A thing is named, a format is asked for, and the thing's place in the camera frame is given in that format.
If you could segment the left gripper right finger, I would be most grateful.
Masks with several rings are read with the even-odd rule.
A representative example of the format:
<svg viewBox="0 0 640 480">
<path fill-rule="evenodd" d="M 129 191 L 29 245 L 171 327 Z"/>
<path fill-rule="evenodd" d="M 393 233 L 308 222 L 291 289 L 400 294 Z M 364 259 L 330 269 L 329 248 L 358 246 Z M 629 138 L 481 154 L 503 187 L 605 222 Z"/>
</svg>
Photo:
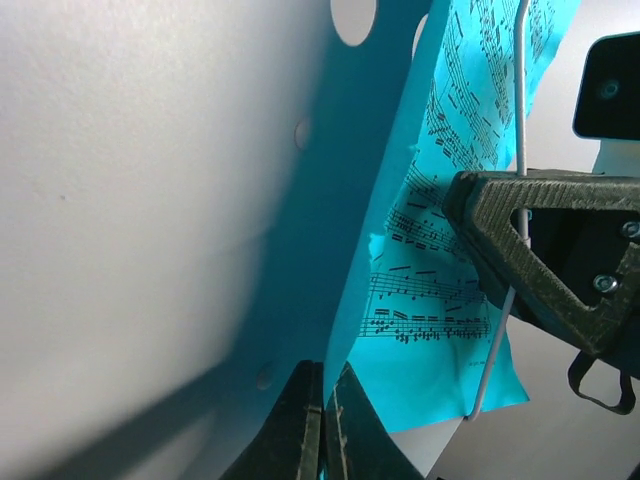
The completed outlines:
<svg viewBox="0 0 640 480">
<path fill-rule="evenodd" d="M 423 475 L 401 452 L 376 414 L 350 364 L 324 414 L 325 471 L 330 480 L 411 480 Z"/>
</svg>

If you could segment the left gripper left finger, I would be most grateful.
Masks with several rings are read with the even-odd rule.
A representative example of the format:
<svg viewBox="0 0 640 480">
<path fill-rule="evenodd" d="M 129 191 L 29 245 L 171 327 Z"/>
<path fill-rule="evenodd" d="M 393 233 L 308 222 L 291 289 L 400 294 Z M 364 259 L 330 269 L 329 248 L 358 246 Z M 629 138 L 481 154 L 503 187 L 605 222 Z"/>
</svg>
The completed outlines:
<svg viewBox="0 0 640 480">
<path fill-rule="evenodd" d="M 299 362 L 261 429 L 223 480 L 309 480 L 320 473 L 323 366 Z"/>
</svg>

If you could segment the blue sheet music page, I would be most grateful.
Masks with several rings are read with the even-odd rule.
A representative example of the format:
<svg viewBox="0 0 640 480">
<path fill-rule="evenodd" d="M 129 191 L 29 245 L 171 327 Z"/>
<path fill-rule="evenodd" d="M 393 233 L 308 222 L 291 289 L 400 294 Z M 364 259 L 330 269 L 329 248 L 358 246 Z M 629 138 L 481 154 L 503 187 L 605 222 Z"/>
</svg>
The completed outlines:
<svg viewBox="0 0 640 480">
<path fill-rule="evenodd" d="M 460 171 L 516 153 L 515 1 L 436 1 L 426 17 L 327 352 L 382 424 L 468 415 L 499 325 L 442 205 Z"/>
</svg>

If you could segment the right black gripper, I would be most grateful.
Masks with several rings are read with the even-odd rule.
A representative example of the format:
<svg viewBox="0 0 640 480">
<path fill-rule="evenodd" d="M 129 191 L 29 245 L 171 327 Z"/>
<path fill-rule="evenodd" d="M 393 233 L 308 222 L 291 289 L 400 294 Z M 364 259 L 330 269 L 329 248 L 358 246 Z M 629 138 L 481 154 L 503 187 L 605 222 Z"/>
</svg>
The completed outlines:
<svg viewBox="0 0 640 480">
<path fill-rule="evenodd" d="M 534 170 L 460 172 L 443 212 L 496 306 L 639 380 L 636 178 Z"/>
</svg>

